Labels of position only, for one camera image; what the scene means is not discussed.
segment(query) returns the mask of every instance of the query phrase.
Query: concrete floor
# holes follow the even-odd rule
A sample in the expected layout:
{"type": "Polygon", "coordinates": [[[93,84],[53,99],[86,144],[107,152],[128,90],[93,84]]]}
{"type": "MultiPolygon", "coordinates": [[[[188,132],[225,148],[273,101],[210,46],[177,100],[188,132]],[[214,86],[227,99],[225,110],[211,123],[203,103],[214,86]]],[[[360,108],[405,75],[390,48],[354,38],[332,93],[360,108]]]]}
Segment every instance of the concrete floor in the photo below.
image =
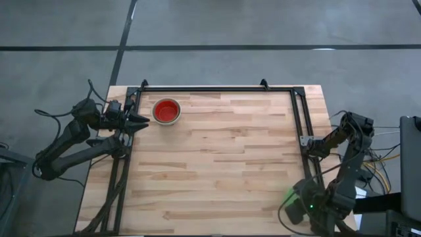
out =
{"type": "MultiPolygon", "coordinates": [[[[2,0],[0,46],[118,45],[129,5],[2,0]]],[[[128,45],[421,43],[421,16],[409,0],[139,0],[133,17],[128,45]]],[[[33,157],[57,129],[33,110],[68,111],[86,96],[87,78],[105,96],[115,58],[114,51],[0,51],[0,141],[33,157]]],[[[420,115],[420,61],[415,49],[125,52],[116,84],[321,84],[329,114],[345,109],[398,126],[400,116],[420,115]]],[[[378,136],[372,147],[397,143],[398,134],[378,136]]],[[[386,169],[399,192],[399,159],[386,169]]],[[[86,172],[83,164],[64,177],[84,182],[86,172]]],[[[28,187],[11,236],[71,233],[82,188],[35,178],[28,187]]]]}

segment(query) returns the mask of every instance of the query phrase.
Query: wood plank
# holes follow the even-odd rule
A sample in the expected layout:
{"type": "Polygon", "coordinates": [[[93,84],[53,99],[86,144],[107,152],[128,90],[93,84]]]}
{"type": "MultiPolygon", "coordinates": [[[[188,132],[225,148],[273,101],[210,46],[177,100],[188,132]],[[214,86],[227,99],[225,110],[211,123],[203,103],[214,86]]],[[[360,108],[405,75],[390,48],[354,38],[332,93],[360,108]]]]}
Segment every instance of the wood plank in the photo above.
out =
{"type": "MultiPolygon", "coordinates": [[[[123,103],[126,88],[112,86],[108,99],[123,103]]],[[[322,88],[305,86],[305,90],[315,136],[325,136],[331,126],[322,88]]],[[[136,133],[120,233],[291,234],[277,217],[285,194],[303,177],[290,95],[142,93],[140,114],[151,118],[151,107],[165,97],[180,102],[182,117],[174,126],[151,121],[136,133]]],[[[298,104],[305,131],[299,100],[298,104]]],[[[327,157],[322,170],[337,164],[337,157],[327,157]]],[[[107,158],[90,170],[76,230],[101,208],[111,165],[107,158]]],[[[325,184],[336,172],[324,175],[325,184]]],[[[294,230],[310,233],[308,219],[292,226],[284,211],[281,218],[294,230]]],[[[352,215],[346,221],[355,227],[352,215]]]]}

